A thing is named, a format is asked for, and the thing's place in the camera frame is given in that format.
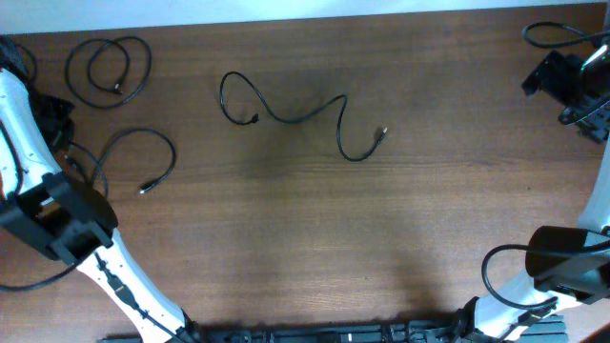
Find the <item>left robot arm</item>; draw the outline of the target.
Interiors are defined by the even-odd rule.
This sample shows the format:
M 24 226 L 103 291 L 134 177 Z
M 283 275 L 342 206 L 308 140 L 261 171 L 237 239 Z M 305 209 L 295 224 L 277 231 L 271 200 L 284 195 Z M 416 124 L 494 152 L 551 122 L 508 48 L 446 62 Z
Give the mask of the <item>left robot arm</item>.
M 52 261 L 94 281 L 131 320 L 140 342 L 200 342 L 202 334 L 129 253 L 107 192 L 65 174 L 73 104 L 42 94 L 25 48 L 1 39 L 1 226 Z

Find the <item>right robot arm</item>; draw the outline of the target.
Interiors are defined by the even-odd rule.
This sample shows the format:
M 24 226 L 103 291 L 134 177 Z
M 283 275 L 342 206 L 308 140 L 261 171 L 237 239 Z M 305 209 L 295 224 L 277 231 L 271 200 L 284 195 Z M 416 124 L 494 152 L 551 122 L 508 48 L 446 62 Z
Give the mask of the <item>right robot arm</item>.
M 609 143 L 609 46 L 588 59 L 553 50 L 521 85 L 526 95 L 544 91 L 564 109 L 558 120 L 595 143 Z M 507 251 L 525 254 L 524 269 L 495 289 L 491 258 Z M 604 156 L 594 189 L 574 227 L 542 226 L 526 245 L 490 250 L 481 263 L 488 291 L 458 312 L 454 342 L 515 342 L 527 329 L 563 310 L 609 296 L 609 158 Z

